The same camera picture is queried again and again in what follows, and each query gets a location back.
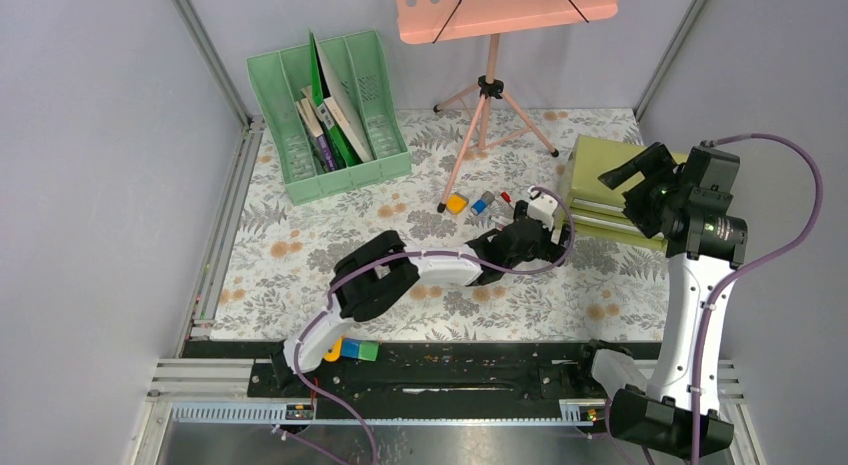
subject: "black elastic band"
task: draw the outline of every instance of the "black elastic band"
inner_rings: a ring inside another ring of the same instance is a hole
[[[574,3],[574,0],[568,0],[568,3],[570,3],[570,4],[571,4],[571,6],[572,6],[572,7],[574,7],[574,9],[575,9],[575,10],[577,10],[577,13],[579,13],[581,17],[583,17],[583,21],[584,21],[584,22],[589,23],[589,19],[588,19],[588,18],[586,18],[586,15],[583,15],[583,12],[581,12],[581,11],[580,11],[580,7],[578,7],[578,6]]]
[[[453,15],[456,13],[456,10],[459,8],[459,6],[460,6],[460,5],[462,5],[462,0],[459,0],[458,2],[456,2],[456,6],[455,6],[455,7],[453,7],[453,11],[451,12],[450,16],[448,17],[448,19],[447,19],[447,20],[445,20],[445,24],[444,24],[444,25],[442,25],[442,29],[441,29],[441,30],[439,30],[439,34],[438,34],[438,35],[436,35],[436,38],[434,38],[434,39],[433,39],[433,43],[436,43],[436,42],[439,40],[439,37],[441,37],[441,36],[442,36],[442,32],[444,32],[444,31],[445,31],[445,28],[446,28],[446,27],[448,26],[448,24],[450,23],[451,19],[453,18]]]

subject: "yellow-green book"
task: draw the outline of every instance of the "yellow-green book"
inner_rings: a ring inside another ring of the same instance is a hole
[[[574,216],[575,223],[590,225],[595,228],[604,228],[613,232],[629,233],[638,237],[644,237],[642,232],[633,225],[629,219],[625,217],[616,217],[603,213],[593,212],[591,210],[583,210],[577,207],[569,207],[571,214]],[[663,236],[658,233],[651,240],[662,240]]]
[[[622,193],[638,184],[642,175],[634,175],[615,190],[608,189],[598,176],[620,167],[643,150],[644,147],[631,143],[579,136],[557,187],[560,196],[567,197],[575,208],[624,217]],[[677,163],[686,161],[685,153],[671,155]]]
[[[593,227],[585,223],[576,222],[574,228],[577,230],[578,237],[595,237],[604,240],[612,240],[614,242],[633,245],[634,247],[649,248],[651,250],[659,250],[665,252],[666,241],[645,238],[630,233],[616,232],[606,228]]]

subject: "green book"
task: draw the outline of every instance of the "green book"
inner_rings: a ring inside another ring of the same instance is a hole
[[[322,67],[328,67],[329,64],[321,63],[318,54],[318,45],[315,42],[315,35],[312,32],[309,32],[309,54],[312,60],[312,101],[315,103],[315,111],[317,112],[318,119],[321,120],[324,129],[327,130],[327,136],[330,138],[332,148],[341,155],[345,165],[348,167],[358,165],[361,162],[357,158],[356,152],[353,151],[341,127],[333,119],[333,114],[330,112],[327,104],[324,103],[327,99],[331,98],[331,94],[327,86],[327,81],[324,78]]]
[[[642,175],[634,175],[615,190],[607,188],[598,180],[598,176],[620,167],[643,150],[645,147],[631,143],[579,136],[560,180],[560,196],[567,197],[575,208],[624,217],[622,193],[638,184]],[[685,153],[671,155],[677,163],[686,161]]]

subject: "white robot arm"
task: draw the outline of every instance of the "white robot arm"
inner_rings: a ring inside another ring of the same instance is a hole
[[[562,231],[556,242],[554,212],[557,201],[548,194],[531,192],[530,202],[516,202],[513,222],[503,230],[491,230],[462,246],[426,249],[407,246],[397,232],[387,231],[343,258],[335,267],[331,285],[362,267],[388,259],[384,269],[372,269],[330,294],[332,305],[308,322],[297,338],[285,341],[283,353],[289,368],[302,373],[318,368],[327,350],[356,322],[382,315],[417,283],[443,286],[486,285],[500,280],[503,269],[542,259],[554,265],[564,261]],[[295,348],[300,352],[295,357]]]
[[[671,257],[668,262],[669,304],[665,334],[657,365],[650,380],[646,380],[633,359],[619,351],[601,349],[592,363],[592,377],[604,387],[610,397],[631,385],[648,398],[671,399],[675,406],[692,410],[690,385],[695,362],[695,336],[700,327],[707,298],[733,269],[724,260],[700,257],[693,260],[686,254]],[[731,284],[713,306],[710,328],[703,351],[703,373],[700,384],[700,409],[718,411],[718,352],[721,331]]]
[[[733,426],[718,416],[716,380],[733,284],[710,302],[744,258],[747,225],[726,215],[738,167],[735,155],[706,147],[693,148],[687,162],[678,165],[665,145],[655,143],[598,177],[614,189],[642,173],[644,180],[623,194],[624,214],[645,236],[662,232],[669,258],[665,334],[651,378],[645,379],[626,350],[603,342],[590,342],[581,363],[583,373],[612,398],[605,420],[616,438],[681,458],[692,453],[695,421],[700,455],[727,448],[733,440]],[[705,320],[709,327],[699,340]],[[693,403],[693,397],[699,401]]]

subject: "white sticker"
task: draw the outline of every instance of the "white sticker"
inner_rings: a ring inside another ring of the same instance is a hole
[[[330,114],[330,111],[327,110],[327,105],[321,104],[316,107],[318,110],[318,118],[321,119],[321,122],[329,131],[331,128],[336,126],[336,122],[333,120],[333,116]]]

